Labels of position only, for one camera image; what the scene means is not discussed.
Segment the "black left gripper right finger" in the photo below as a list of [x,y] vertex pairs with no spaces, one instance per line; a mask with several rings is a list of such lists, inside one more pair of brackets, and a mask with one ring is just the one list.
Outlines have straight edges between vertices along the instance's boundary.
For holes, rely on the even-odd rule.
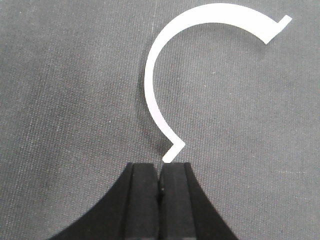
[[166,163],[159,178],[161,240],[235,240],[190,163]]

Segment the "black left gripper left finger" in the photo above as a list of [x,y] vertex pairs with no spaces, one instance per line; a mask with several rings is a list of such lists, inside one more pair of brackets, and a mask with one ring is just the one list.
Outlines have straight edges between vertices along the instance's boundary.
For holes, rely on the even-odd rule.
[[110,190],[54,240],[156,240],[158,178],[151,163],[128,163]]

